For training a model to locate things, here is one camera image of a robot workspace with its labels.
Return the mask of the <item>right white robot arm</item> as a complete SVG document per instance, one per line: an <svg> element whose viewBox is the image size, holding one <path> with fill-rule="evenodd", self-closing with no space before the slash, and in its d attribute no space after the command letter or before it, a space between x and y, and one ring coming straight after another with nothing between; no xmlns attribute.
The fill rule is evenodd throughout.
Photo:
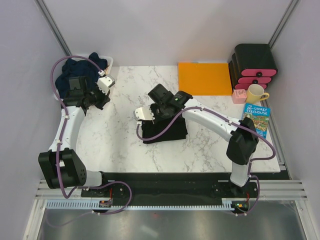
<svg viewBox="0 0 320 240"><path fill-rule="evenodd" d="M247 191L249 165L259 139L254 123L249 118L232 118L206 107L191 94L173 94L162 84L156 85L148 96L155 103L151 112L157 121L182 117L215 132L228 142L226 156L232 162L229 191L235 197Z"/></svg>

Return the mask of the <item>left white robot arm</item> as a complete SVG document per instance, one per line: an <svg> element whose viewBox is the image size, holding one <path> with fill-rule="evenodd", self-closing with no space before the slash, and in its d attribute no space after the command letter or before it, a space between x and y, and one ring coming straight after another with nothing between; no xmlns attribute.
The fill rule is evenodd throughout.
<svg viewBox="0 0 320 240"><path fill-rule="evenodd" d="M41 152L38 163L50 189L69 187L92 187L99 197L106 196L110 185L99 171L87 170L76 153L80 127L89 107L102 110L110 101L110 88L115 80L106 75L100 77L93 87L88 87L86 76L69 79L70 89L61 106L61 119L56 136L47 152Z"/></svg>

